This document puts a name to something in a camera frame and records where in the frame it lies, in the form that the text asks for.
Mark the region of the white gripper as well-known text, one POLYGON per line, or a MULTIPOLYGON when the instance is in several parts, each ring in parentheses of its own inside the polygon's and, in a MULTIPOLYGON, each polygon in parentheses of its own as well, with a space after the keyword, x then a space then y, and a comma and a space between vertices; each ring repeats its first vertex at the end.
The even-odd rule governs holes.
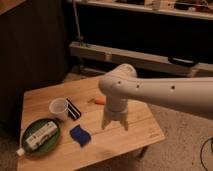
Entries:
MULTIPOLYGON (((125 121, 127 118, 128 110, 124 109, 122 111, 112 111, 108 108, 104 109, 104 118, 108 121, 120 121, 121 125, 124 127, 125 131, 128 131, 128 122, 125 121)), ((101 124, 102 130, 104 130, 110 122, 103 121, 101 124)))

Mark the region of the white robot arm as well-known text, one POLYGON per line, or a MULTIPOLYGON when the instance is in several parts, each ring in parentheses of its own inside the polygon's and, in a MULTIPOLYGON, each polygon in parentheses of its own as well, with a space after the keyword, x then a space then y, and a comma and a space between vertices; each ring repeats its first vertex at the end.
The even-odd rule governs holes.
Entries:
POLYGON ((213 77, 137 77, 135 68, 121 64, 100 77, 100 91, 106 96, 102 128, 119 121, 128 130, 128 100, 138 100, 186 113, 213 115, 213 77))

